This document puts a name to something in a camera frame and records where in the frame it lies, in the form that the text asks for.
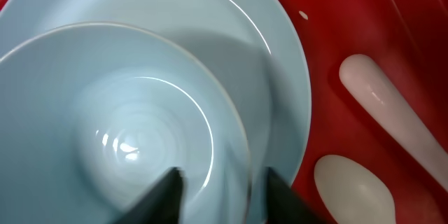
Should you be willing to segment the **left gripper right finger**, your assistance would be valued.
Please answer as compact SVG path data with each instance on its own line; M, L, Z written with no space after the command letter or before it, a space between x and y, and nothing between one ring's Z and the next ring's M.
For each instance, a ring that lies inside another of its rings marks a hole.
M265 195L269 224L322 224L322 219L272 167L267 168Z

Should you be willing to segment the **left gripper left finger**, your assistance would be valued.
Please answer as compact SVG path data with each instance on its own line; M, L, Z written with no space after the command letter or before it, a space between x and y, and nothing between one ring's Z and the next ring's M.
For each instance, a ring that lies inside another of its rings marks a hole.
M172 167L113 224L178 224L184 182L178 167Z

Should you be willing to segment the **light blue bowl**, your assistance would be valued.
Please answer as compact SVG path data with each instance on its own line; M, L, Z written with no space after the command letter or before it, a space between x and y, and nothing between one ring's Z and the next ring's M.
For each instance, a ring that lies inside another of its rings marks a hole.
M251 164L225 88L195 56L123 24L70 24L1 57L1 222L243 223Z

